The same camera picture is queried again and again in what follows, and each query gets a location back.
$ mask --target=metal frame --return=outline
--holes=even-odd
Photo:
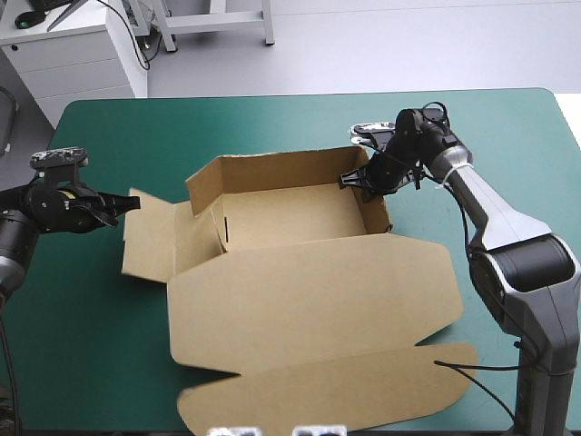
[[[139,0],[127,0],[131,6],[133,16],[136,24],[133,25],[133,33],[135,36],[147,36],[150,32],[150,24],[143,16],[143,11]]]
[[[211,0],[210,11],[203,15],[171,16],[165,0],[152,0],[157,25],[168,52],[177,51],[174,36],[216,32],[249,27],[264,27],[266,45],[274,44],[271,0],[262,0],[261,11],[226,12],[226,0]]]

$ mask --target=green tabletop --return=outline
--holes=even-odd
[[[82,175],[99,190],[134,186],[175,202],[187,198],[184,179],[218,154],[348,145],[350,125],[394,120],[400,109],[433,100],[448,106],[477,170],[581,254],[581,153],[554,96],[542,89],[77,102],[50,146],[86,147]],[[428,342],[471,341],[483,364],[515,363],[514,338],[500,331],[469,281],[453,199],[426,181],[388,201],[394,233],[443,243],[454,260],[466,312]],[[182,430],[180,390],[222,377],[172,361],[164,285],[122,276],[122,258],[122,226],[41,237],[26,284],[5,311],[27,429]],[[514,373],[478,377],[514,404]],[[581,410],[578,378],[570,428],[581,428],[581,413],[572,412]],[[388,428],[509,426],[471,387],[441,413]]]

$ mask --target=black cable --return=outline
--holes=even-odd
[[[22,422],[20,420],[20,407],[18,405],[18,387],[16,386],[15,368],[12,364],[12,354],[8,346],[8,338],[6,337],[6,330],[4,322],[0,317],[0,338],[2,338],[2,348],[4,348],[4,358],[6,361],[6,368],[8,370],[8,378],[10,379],[10,391],[12,393],[12,408],[15,413],[15,436],[20,436],[22,433]]]
[[[155,57],[157,57],[157,54],[160,53],[160,46],[162,45],[162,39],[163,39],[163,35],[160,34],[160,37],[157,40],[157,46],[155,47],[155,52],[153,52],[153,56],[150,57],[149,59],[147,59],[148,63],[150,63],[153,59],[155,59]]]
[[[489,388],[487,388],[483,383],[481,383],[480,381],[478,381],[477,379],[475,379],[474,377],[472,377],[470,374],[468,374],[467,372],[463,372],[462,370],[460,370],[459,368],[454,368],[454,367],[449,367],[451,370],[457,372],[458,374],[466,377],[467,379],[469,379],[471,382],[473,382],[474,384],[476,384],[478,386],[478,388],[480,388],[482,391],[486,392],[488,395],[490,395],[490,397],[496,401],[498,403],[498,405],[500,405],[500,407],[502,407],[506,413],[508,413],[508,416],[510,416],[510,419],[512,420],[512,422],[514,422],[516,424],[516,418],[515,418],[515,414],[508,408],[507,404],[500,400],[500,398],[494,393],[492,392]]]
[[[125,29],[127,30],[127,33],[129,34],[129,37],[131,38],[131,42],[133,44],[133,51],[135,52],[135,56],[137,57],[137,62],[139,62],[139,66],[143,70],[149,71],[149,69],[151,68],[151,66],[150,66],[151,59],[148,59],[147,58],[147,56],[143,52],[142,48],[137,44],[137,42],[133,38],[133,32],[131,30],[131,27],[129,27],[129,25],[127,24],[127,22],[123,18],[123,16],[119,13],[119,11],[117,11],[117,9],[115,9],[111,5],[105,3],[103,0],[96,0],[96,1],[99,2],[101,5],[106,6],[109,9],[111,9],[119,17],[119,19],[123,22],[123,25],[125,26]],[[142,62],[142,58],[139,56],[139,53],[142,54],[144,63]]]

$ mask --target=cable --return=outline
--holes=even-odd
[[[147,59],[147,62],[151,62],[153,59],[155,59],[155,57],[157,56],[157,54],[160,53],[160,46],[162,45],[162,39],[163,39],[163,35],[160,34],[160,37],[157,40],[157,46],[155,47],[155,52],[153,52],[153,56],[152,57],[150,57],[149,59]]]
[[[0,145],[5,147],[3,150],[0,150],[0,154],[2,154],[3,152],[8,152],[10,150],[10,135],[15,126],[16,113],[18,112],[18,102],[12,93],[10,93],[10,91],[8,91],[3,86],[0,86],[0,93],[8,97],[8,100],[10,100],[10,103],[12,104],[12,113],[8,115],[8,127],[6,128],[5,134],[0,136],[0,141],[2,141]]]
[[[480,388],[482,391],[486,392],[488,395],[490,395],[490,398],[492,398],[494,401],[496,401],[498,403],[498,405],[500,407],[502,407],[504,409],[504,411],[506,413],[508,413],[508,416],[510,416],[510,419],[512,420],[512,422],[514,422],[516,424],[516,417],[515,414],[508,408],[507,404],[500,400],[500,398],[494,393],[492,392],[489,388],[487,388],[483,383],[481,383],[480,381],[478,381],[477,379],[475,379],[474,377],[472,377],[470,374],[468,374],[467,372],[463,372],[462,370],[460,370],[459,368],[454,368],[454,367],[449,367],[451,370],[454,370],[455,372],[457,372],[458,374],[466,377],[467,379],[469,379],[471,382],[473,382],[474,384],[476,384],[478,386],[478,388]]]
[[[151,68],[150,61],[153,60],[153,58],[152,59],[147,58],[147,56],[143,52],[142,48],[137,44],[137,42],[133,38],[133,32],[131,30],[131,27],[129,27],[129,25],[127,24],[127,22],[123,18],[123,16],[119,13],[119,11],[117,11],[117,9],[115,9],[111,5],[105,3],[103,0],[96,0],[96,1],[99,2],[101,5],[106,6],[109,9],[111,9],[119,17],[119,19],[123,22],[123,25],[125,26],[125,29],[127,30],[129,37],[131,38],[131,42],[133,44],[133,51],[135,52],[135,56],[137,57],[137,62],[139,62],[139,66],[143,70],[149,71],[149,69]],[[142,62],[142,58],[139,56],[139,53],[142,54],[144,62]]]
[[[12,407],[15,412],[15,436],[22,434],[22,422],[20,420],[20,407],[18,405],[18,387],[16,386],[15,369],[12,364],[12,354],[8,346],[8,338],[6,337],[6,330],[4,322],[0,317],[0,338],[2,338],[2,347],[4,348],[4,357],[6,361],[6,368],[8,370],[8,378],[10,379],[10,391],[12,393]]]

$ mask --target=open cardboard box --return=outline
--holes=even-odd
[[[225,155],[186,181],[189,202],[132,190],[142,210],[126,218],[123,273],[168,282],[228,252],[384,233],[383,199],[364,203],[361,191],[337,184],[367,161],[357,146]]]
[[[463,312],[448,251],[386,233],[382,198],[338,187],[367,161],[360,147],[220,156],[186,181],[189,202],[132,190],[142,209],[126,217],[123,273],[168,283],[172,357],[242,374],[182,393],[196,434],[206,423],[290,434],[341,416],[368,427],[441,410],[467,388],[433,360],[474,363],[471,345],[415,346]]]

